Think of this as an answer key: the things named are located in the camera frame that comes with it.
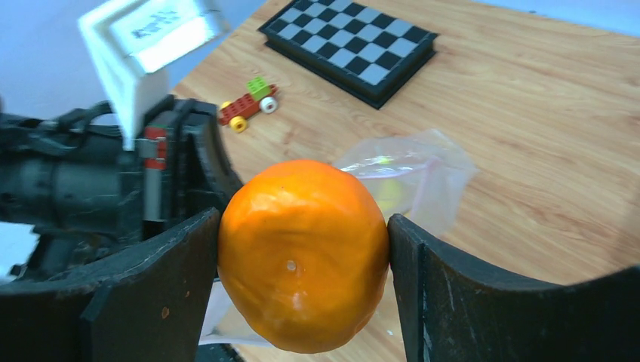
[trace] toy car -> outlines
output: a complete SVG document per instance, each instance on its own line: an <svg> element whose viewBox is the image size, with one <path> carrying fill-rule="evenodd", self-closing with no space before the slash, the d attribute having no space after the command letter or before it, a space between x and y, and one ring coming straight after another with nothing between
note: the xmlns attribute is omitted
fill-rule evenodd
<svg viewBox="0 0 640 362"><path fill-rule="evenodd" d="M225 102L220 107L218 122L229 125L237 133L247 129L247 119L259 111L273 113L278 108L275 93L278 88L275 84L267 85L261 77L256 77L247 83L249 93L238 98L234 102Z"/></svg>

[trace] checkerboard pattern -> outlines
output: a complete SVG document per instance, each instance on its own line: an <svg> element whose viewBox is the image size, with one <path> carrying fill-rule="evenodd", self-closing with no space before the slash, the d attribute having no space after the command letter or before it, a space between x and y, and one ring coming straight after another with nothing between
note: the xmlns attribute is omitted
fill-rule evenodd
<svg viewBox="0 0 640 362"><path fill-rule="evenodd" d="M375 94L399 81L413 55L432 53L436 34L350 0L294 0L261 31L296 47L316 67L346 73L351 87Z"/></svg>

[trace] yellow toy wheel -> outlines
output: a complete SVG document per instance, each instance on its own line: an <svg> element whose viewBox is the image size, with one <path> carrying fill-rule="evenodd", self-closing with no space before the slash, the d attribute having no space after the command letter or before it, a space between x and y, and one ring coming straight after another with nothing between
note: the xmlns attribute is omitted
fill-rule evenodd
<svg viewBox="0 0 640 362"><path fill-rule="evenodd" d="M231 127L231 129L237 133L246 130L247 126L247 120L245 119L245 117L242 117L240 115L231 118L231 121L229 121L229 127Z"/></svg>

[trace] white toy wheel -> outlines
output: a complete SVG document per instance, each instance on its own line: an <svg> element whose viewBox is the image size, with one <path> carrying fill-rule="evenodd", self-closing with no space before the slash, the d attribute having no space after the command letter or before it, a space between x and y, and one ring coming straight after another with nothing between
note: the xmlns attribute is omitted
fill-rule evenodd
<svg viewBox="0 0 640 362"><path fill-rule="evenodd" d="M274 97L264 97L260 101L260 110L265 113L273 113L278 108L278 101Z"/></svg>

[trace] red lego brick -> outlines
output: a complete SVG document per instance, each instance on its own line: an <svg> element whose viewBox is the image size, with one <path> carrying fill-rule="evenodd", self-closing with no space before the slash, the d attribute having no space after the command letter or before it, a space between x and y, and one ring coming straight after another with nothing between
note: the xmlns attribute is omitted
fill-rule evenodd
<svg viewBox="0 0 640 362"><path fill-rule="evenodd" d="M271 84L271 93L267 97L272 97L278 88ZM236 116L242 116L245 119L249 119L260 111L260 102L256 102L249 93L235 100L235 102L229 104L223 108L221 113L222 117L218 121L221 125L226 126Z"/></svg>
<svg viewBox="0 0 640 362"><path fill-rule="evenodd" d="M157 140L158 138L167 138L167 130L160 127L147 126L144 129L144 136L148 140Z"/></svg>
<svg viewBox="0 0 640 362"><path fill-rule="evenodd" d="M167 159L167 141L160 141L158 142L158 147L157 147L157 158L161 158L163 160Z"/></svg>
<svg viewBox="0 0 640 362"><path fill-rule="evenodd" d="M167 165L164 161L147 158L146 160L144 160L144 167L151 168L153 170L164 170L165 168L167 168Z"/></svg>

